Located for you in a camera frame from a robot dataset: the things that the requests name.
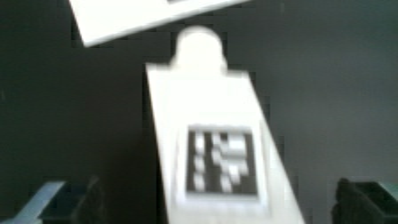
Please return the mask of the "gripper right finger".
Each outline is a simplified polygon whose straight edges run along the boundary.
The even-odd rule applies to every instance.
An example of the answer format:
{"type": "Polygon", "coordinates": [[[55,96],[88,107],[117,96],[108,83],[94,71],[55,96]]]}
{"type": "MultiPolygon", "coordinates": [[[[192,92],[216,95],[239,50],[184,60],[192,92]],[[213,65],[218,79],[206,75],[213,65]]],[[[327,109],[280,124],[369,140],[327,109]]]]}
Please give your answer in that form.
{"type": "Polygon", "coordinates": [[[339,179],[332,224],[398,224],[398,183],[339,179]]]}

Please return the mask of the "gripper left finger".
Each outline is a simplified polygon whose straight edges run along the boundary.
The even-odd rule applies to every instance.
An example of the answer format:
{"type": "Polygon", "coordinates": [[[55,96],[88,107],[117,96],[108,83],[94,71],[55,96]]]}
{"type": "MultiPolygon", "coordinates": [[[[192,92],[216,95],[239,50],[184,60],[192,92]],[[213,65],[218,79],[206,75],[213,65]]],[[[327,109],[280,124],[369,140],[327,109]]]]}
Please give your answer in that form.
{"type": "Polygon", "coordinates": [[[5,224],[108,224],[101,181],[48,181],[5,224]]]}

